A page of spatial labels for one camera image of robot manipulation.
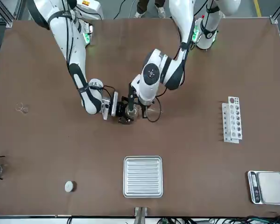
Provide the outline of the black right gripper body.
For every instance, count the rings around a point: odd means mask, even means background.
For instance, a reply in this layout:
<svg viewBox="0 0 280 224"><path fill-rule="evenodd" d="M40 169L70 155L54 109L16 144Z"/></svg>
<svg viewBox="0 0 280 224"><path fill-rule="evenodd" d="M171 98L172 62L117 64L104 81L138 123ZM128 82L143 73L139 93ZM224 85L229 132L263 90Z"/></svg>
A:
<svg viewBox="0 0 280 224"><path fill-rule="evenodd" d="M117 102L116 105L116 116L117 117L124 117L126 115L126 106L128 104L123 104L121 101Z"/></svg>

